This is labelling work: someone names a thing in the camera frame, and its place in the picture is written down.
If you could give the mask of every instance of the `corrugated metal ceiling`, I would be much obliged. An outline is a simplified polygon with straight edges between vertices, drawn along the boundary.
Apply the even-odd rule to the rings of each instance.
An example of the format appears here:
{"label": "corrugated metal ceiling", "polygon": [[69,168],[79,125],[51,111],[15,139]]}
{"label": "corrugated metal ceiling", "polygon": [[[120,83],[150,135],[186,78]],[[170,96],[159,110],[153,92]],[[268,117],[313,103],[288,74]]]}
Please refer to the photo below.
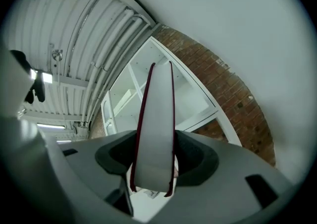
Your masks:
{"label": "corrugated metal ceiling", "polygon": [[[87,82],[104,43],[124,17],[126,8],[119,0],[16,0],[1,32],[8,49],[23,51],[33,68],[56,75],[59,67],[60,75]],[[134,19],[131,18],[121,29],[111,47]],[[143,22],[125,47],[144,26]],[[63,59],[59,64],[52,59],[53,50],[62,50]],[[35,98],[33,104],[25,104],[27,112],[59,114],[61,117],[63,114],[82,115],[85,88],[45,85],[45,102],[40,103]],[[75,120],[61,121],[61,117],[46,122],[63,124],[71,130]],[[43,122],[36,116],[27,119]]]}

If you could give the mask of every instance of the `ceiling beam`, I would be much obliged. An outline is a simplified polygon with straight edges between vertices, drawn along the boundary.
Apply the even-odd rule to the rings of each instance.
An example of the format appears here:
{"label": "ceiling beam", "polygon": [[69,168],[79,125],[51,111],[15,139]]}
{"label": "ceiling beam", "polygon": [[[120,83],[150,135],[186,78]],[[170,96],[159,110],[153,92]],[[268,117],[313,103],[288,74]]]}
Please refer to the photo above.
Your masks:
{"label": "ceiling beam", "polygon": [[36,112],[36,111],[27,111],[24,115],[24,118],[43,118],[43,119],[50,119],[50,120],[59,120],[59,121],[81,121],[81,115],[61,115],[61,114],[51,114],[51,113],[43,113],[43,112]]}
{"label": "ceiling beam", "polygon": [[[85,80],[80,80],[80,79],[74,79],[71,77],[66,77],[66,76],[59,76],[59,82],[62,87],[71,87],[71,88],[76,88],[80,90],[86,90],[88,86],[88,81]],[[58,85],[58,75],[53,75],[53,85]]]}

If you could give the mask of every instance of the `brick wall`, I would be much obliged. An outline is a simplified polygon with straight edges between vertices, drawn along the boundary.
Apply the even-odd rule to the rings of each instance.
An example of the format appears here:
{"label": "brick wall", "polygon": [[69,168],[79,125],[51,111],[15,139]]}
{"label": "brick wall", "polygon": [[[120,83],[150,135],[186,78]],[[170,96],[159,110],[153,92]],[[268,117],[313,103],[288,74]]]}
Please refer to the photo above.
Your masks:
{"label": "brick wall", "polygon": [[[243,147],[272,166],[275,155],[270,129],[248,87],[217,55],[188,36],[161,26],[153,37],[172,51],[206,86],[233,125]],[[227,141],[217,121],[195,133]]]}

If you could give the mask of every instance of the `pipe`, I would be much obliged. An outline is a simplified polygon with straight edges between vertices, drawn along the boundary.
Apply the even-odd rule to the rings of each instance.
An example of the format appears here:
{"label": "pipe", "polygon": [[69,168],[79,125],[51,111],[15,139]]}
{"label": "pipe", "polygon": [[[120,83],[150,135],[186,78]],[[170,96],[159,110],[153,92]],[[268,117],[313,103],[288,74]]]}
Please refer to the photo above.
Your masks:
{"label": "pipe", "polygon": [[115,64],[115,66],[113,67],[113,69],[111,70],[110,75],[108,76],[102,90],[100,91],[97,100],[95,101],[95,105],[93,108],[93,111],[89,117],[88,123],[91,121],[93,114],[95,113],[96,107],[98,105],[98,103],[100,102],[100,99],[102,98],[103,92],[105,91],[108,82],[110,81],[112,75],[114,74],[115,70],[117,69],[117,67],[121,64],[121,61],[123,60],[123,58],[125,57],[125,55],[127,54],[127,52],[131,49],[132,45],[134,45],[134,43],[139,39],[139,37],[143,34],[143,32],[149,27],[149,24],[146,24],[139,32],[138,34],[133,38],[133,40],[129,43],[129,45],[127,46],[127,48],[124,50],[124,52],[121,54],[120,58],[118,59],[117,63]]}
{"label": "pipe", "polygon": [[101,84],[103,83],[104,78],[105,78],[106,74],[108,73],[111,64],[113,63],[114,59],[117,57],[117,55],[120,52],[121,48],[129,40],[129,38],[133,35],[133,33],[138,29],[138,27],[140,27],[142,22],[143,21],[142,21],[141,18],[137,18],[135,20],[135,22],[129,27],[129,29],[123,34],[123,36],[121,37],[120,41],[117,43],[117,45],[114,47],[114,49],[112,49],[110,55],[108,56],[108,59],[107,59],[106,64],[104,66],[104,69],[103,69],[100,77],[98,78],[96,87],[95,87],[94,92],[92,94],[92,98],[91,98],[91,101],[90,101],[90,104],[89,104],[89,108],[88,108],[86,122],[89,121],[89,117],[90,117],[91,111],[93,109],[93,103],[96,100],[97,93],[99,92]]}
{"label": "pipe", "polygon": [[107,52],[112,44],[112,42],[115,40],[117,35],[119,34],[120,30],[124,27],[124,25],[127,23],[127,21],[133,16],[134,12],[132,10],[125,10],[125,16],[124,18],[116,25],[115,29],[107,39],[103,49],[100,52],[100,55],[97,58],[96,64],[94,66],[93,72],[91,74],[91,77],[89,79],[89,83],[85,92],[85,98],[84,98],[84,105],[83,105],[83,113],[81,117],[81,126],[84,126],[85,122],[85,114],[88,106],[88,99],[90,97],[90,92],[93,87],[93,84],[96,80],[97,73],[99,72],[100,66],[107,55]]}

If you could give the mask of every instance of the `light fixture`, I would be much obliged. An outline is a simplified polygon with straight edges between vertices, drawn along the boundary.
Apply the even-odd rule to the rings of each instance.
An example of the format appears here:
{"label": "light fixture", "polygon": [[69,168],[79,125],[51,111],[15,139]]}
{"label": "light fixture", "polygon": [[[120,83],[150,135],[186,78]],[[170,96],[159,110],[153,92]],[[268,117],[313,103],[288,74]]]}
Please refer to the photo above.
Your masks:
{"label": "light fixture", "polygon": [[71,140],[56,140],[58,143],[69,143]]}
{"label": "light fixture", "polygon": [[50,124],[43,124],[43,123],[38,123],[38,127],[65,129],[65,126],[63,125],[50,125]]}
{"label": "light fixture", "polygon": [[[36,74],[37,74],[37,71],[31,69],[31,78],[32,79],[36,78]],[[47,82],[47,83],[52,83],[53,82],[53,76],[51,74],[43,72],[42,75],[43,75],[43,81],[44,82]]]}

